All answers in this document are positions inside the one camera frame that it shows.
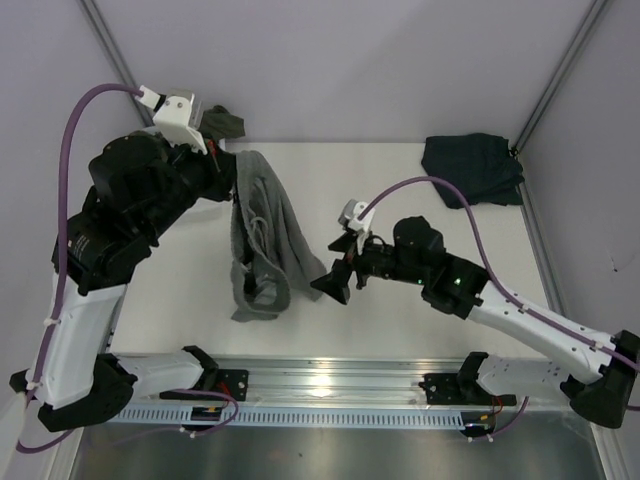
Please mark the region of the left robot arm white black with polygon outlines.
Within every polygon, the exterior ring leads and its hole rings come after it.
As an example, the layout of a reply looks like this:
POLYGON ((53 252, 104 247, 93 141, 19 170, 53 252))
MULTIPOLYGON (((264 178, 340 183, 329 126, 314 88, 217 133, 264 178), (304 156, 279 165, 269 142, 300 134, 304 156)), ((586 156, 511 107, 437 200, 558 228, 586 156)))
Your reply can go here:
POLYGON ((67 269, 54 276, 65 291, 42 375, 29 369, 10 380, 20 393, 35 386, 38 419, 51 433, 104 423, 134 398, 187 392, 204 400, 218 383, 218 364, 196 346, 137 359, 104 348, 136 267, 160 237, 198 199, 230 200, 235 155, 215 142, 194 152, 135 132, 110 142, 88 169, 93 184, 66 222, 67 269))

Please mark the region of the grey shorts with drawstring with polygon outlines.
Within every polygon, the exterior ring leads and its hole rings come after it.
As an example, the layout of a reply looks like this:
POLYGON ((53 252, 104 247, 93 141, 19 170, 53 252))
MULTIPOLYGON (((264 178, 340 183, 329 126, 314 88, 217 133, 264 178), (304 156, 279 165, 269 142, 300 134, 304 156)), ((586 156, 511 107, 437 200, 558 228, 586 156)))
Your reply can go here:
POLYGON ((312 302, 322 293, 311 282, 327 273, 312 252, 287 192, 267 159, 236 154, 231 211, 230 278, 237 322, 275 320, 297 292, 312 302))

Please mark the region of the dark navy shorts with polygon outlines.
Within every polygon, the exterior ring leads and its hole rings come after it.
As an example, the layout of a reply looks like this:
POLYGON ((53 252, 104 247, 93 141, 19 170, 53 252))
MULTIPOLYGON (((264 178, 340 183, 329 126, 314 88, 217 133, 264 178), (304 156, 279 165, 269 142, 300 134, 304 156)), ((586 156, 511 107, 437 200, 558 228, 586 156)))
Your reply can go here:
POLYGON ((421 166, 427 175, 454 185, 470 205, 523 204, 519 192, 523 167, 504 137, 485 133, 428 137, 421 166))

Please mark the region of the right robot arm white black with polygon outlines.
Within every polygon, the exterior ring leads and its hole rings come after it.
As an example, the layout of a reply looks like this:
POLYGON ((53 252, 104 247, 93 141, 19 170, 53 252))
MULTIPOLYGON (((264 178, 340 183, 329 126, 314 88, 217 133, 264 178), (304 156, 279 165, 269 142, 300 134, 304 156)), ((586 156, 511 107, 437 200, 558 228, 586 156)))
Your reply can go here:
POLYGON ((329 248, 340 258, 310 285, 337 302, 348 303, 351 280, 357 289, 369 278, 416 285, 433 309, 493 328, 541 355, 471 352, 455 373, 424 374, 420 386, 429 404, 513 406, 528 397, 566 404, 605 428, 621 427, 637 378, 638 336, 588 329, 499 287, 485 268, 448 253, 442 234, 421 216, 398 221, 392 243, 369 235, 359 244, 347 230, 329 248))

